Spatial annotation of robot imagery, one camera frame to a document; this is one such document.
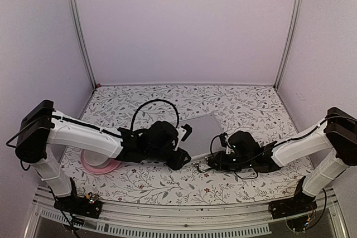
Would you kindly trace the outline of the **aluminium poker case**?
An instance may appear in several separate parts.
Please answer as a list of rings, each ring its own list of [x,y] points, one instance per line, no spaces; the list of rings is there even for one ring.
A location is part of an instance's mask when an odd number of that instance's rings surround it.
[[[199,173],[212,171],[213,169],[207,164],[207,159],[210,157],[210,144],[216,135],[224,132],[222,127],[213,113],[185,119],[180,126],[186,124],[192,128],[192,132],[185,141],[180,142],[179,147],[188,152],[191,161],[182,169],[193,167]]]

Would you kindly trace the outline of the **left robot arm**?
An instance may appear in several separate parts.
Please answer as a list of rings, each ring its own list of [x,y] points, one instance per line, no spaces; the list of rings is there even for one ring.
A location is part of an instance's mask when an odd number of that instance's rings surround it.
[[[21,121],[20,131],[6,142],[17,158],[34,168],[56,197],[70,212],[79,212],[83,200],[75,185],[54,158],[51,145],[76,147],[120,162],[141,163],[161,160],[179,170],[191,157],[180,148],[192,133],[188,124],[180,126],[156,121],[148,129],[105,129],[74,119],[54,109],[51,100],[43,100]]]

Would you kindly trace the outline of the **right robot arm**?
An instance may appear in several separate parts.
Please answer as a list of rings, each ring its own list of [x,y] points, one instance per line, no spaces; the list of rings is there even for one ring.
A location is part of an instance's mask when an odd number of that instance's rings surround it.
[[[303,157],[328,149],[318,167],[299,182],[288,202],[292,213],[301,213],[310,199],[349,167],[356,165],[356,119],[332,107],[316,125],[294,137],[261,147],[248,132],[217,135],[223,150],[210,152],[207,164],[217,171],[237,172],[251,168],[255,173],[280,170]]]

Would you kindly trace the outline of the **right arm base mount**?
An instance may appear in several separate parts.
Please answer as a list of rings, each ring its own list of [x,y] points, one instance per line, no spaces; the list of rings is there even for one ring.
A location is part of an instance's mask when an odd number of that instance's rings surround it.
[[[303,193],[302,185],[305,178],[306,176],[299,180],[292,197],[269,203],[268,210],[273,219],[293,216],[299,213],[309,212],[317,208],[315,197],[311,197]]]

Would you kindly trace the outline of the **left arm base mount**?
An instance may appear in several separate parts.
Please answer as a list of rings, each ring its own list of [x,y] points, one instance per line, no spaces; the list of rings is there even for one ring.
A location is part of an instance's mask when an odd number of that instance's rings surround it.
[[[63,212],[68,212],[70,215],[78,215],[89,218],[98,219],[103,203],[95,194],[89,193],[87,196],[78,196],[75,182],[70,178],[71,192],[69,196],[55,196],[54,208]]]

